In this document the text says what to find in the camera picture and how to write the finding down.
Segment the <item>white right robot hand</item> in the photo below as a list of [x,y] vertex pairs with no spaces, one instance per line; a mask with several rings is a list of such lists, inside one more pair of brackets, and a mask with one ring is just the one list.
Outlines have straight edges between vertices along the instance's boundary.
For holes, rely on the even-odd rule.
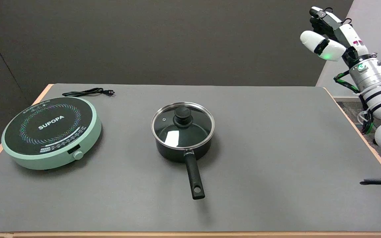
[[351,18],[340,20],[333,9],[313,6],[309,10],[313,30],[301,33],[300,41],[318,57],[328,61],[343,59],[348,67],[369,57],[369,51],[354,30]]

